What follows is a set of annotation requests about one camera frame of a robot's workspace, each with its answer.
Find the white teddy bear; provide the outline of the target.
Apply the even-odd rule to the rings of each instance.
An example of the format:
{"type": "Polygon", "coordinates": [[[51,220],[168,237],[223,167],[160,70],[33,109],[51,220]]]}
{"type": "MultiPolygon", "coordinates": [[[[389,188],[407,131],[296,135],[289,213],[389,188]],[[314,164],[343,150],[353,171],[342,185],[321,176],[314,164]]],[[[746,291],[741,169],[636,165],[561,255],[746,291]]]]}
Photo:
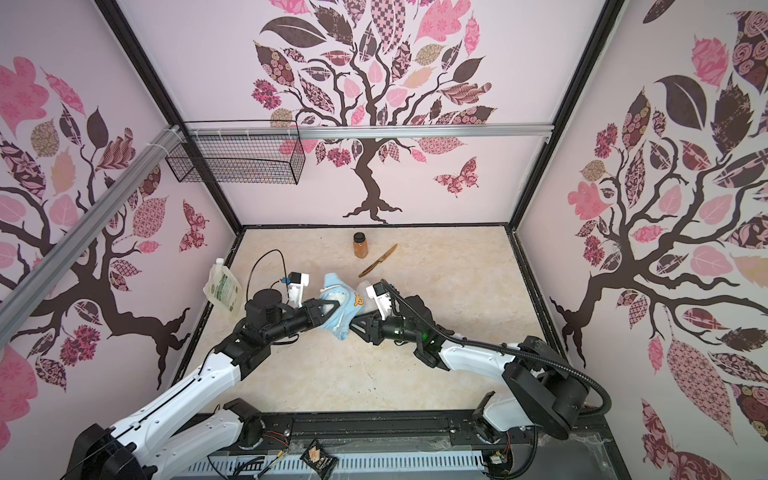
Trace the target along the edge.
{"type": "Polygon", "coordinates": [[[376,308],[376,305],[369,299],[368,295],[366,294],[366,288],[370,285],[372,284],[363,282],[356,289],[356,292],[361,296],[363,300],[363,305],[361,307],[360,314],[368,314],[368,313],[374,313],[374,312],[377,312],[379,314],[376,308]]]}

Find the light blue bear hoodie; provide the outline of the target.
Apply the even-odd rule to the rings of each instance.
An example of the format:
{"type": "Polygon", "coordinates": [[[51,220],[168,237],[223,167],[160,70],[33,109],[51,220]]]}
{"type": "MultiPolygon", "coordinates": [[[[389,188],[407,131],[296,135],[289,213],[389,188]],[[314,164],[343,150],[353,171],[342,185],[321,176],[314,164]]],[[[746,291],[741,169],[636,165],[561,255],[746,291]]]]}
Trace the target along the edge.
{"type": "Polygon", "coordinates": [[[328,273],[324,276],[320,299],[328,301],[323,305],[325,321],[320,328],[329,331],[338,340],[346,340],[352,319],[365,309],[363,296],[336,273],[328,273]]]}

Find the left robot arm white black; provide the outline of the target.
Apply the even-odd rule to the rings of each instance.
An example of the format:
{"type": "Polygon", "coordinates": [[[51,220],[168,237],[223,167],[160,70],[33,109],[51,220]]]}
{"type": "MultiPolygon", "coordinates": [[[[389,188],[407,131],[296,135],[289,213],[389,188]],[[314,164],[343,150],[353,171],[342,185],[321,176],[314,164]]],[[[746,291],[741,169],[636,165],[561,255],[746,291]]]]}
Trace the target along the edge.
{"type": "Polygon", "coordinates": [[[299,300],[263,289],[245,304],[231,334],[179,383],[133,414],[105,428],[93,424],[75,440],[66,479],[171,479],[225,447],[252,450],[275,440],[262,413],[242,399],[224,404],[207,419],[190,420],[219,395],[246,379],[273,345],[315,328],[346,337],[365,306],[344,285],[325,287],[318,299],[299,300]]]}

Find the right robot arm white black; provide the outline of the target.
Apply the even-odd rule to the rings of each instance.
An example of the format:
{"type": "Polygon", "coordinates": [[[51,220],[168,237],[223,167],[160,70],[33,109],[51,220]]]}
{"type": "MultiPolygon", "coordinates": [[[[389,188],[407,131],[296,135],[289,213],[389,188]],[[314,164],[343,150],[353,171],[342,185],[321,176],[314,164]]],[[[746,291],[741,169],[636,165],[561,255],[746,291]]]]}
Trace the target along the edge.
{"type": "Polygon", "coordinates": [[[418,296],[385,304],[386,317],[380,310],[359,315],[350,330],[373,345],[385,340],[412,344],[414,356],[430,368],[469,372],[506,386],[480,404],[477,423],[486,435],[537,427],[559,440],[570,436],[589,384],[542,339],[527,336],[504,345],[471,340],[437,324],[418,296]]]}

